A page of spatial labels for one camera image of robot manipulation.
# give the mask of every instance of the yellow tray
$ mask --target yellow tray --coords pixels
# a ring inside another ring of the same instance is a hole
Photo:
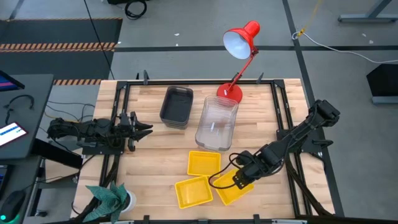
[[[188,175],[211,176],[221,170],[221,154],[217,152],[190,151]]]
[[[213,200],[207,177],[196,177],[175,183],[178,206],[183,208],[200,205]]]
[[[213,182],[213,185],[216,187],[224,187],[229,186],[234,183],[232,177],[235,175],[237,169],[230,170],[228,173],[220,177],[219,179]],[[224,205],[229,205],[232,202],[236,201],[246,193],[250,192],[254,188],[253,184],[249,184],[245,186],[242,190],[240,190],[237,186],[230,187],[228,189],[216,189],[218,195],[223,201]]]

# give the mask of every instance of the transparent bin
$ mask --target transparent bin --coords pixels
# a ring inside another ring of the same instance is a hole
[[[227,151],[232,145],[238,102],[218,96],[207,96],[195,135],[205,149]]]

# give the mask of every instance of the computer screen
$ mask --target computer screen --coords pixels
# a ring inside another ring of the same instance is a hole
[[[20,90],[25,86],[0,70],[0,91]]]

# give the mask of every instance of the gray floor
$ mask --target gray floor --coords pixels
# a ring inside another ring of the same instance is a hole
[[[87,0],[93,17],[124,17],[123,10],[100,0]],[[289,0],[296,28],[310,18],[317,0]],[[398,45],[398,23],[339,24],[340,14],[364,13],[377,0],[324,0],[307,33],[327,45]],[[0,1],[0,19],[11,15],[17,1]],[[287,19],[280,0],[151,0],[147,14],[137,20],[123,20],[118,47],[170,47],[222,45],[225,30],[256,19],[262,29],[258,45],[292,45]],[[398,14],[398,1],[385,13]],[[17,18],[87,18],[82,0],[25,0]],[[306,38],[301,45],[313,45]],[[398,59],[398,51],[360,52],[375,60]],[[336,52],[303,52],[316,98],[329,100],[341,111],[341,120],[325,129],[335,143],[330,154],[347,217],[398,220],[398,117],[396,105],[374,106],[366,75],[376,64],[354,55]],[[123,52],[115,53],[112,70],[117,79],[135,78],[145,69],[156,78],[229,78],[244,64],[226,51],[203,52]],[[301,78],[294,51],[260,51],[244,77]],[[94,103],[97,86],[55,86],[50,99],[59,102]],[[80,117],[81,106],[51,105]],[[53,116],[68,115],[46,110]],[[50,119],[44,118],[47,128]],[[45,138],[43,132],[39,138]],[[39,208],[46,218],[30,218],[26,223],[66,220],[74,189],[57,193],[46,190]]]

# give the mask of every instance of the lamp shade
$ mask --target lamp shade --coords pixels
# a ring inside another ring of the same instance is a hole
[[[254,50],[254,37],[260,31],[257,21],[248,22],[243,28],[232,28],[223,36],[227,51],[238,59],[247,59]]]

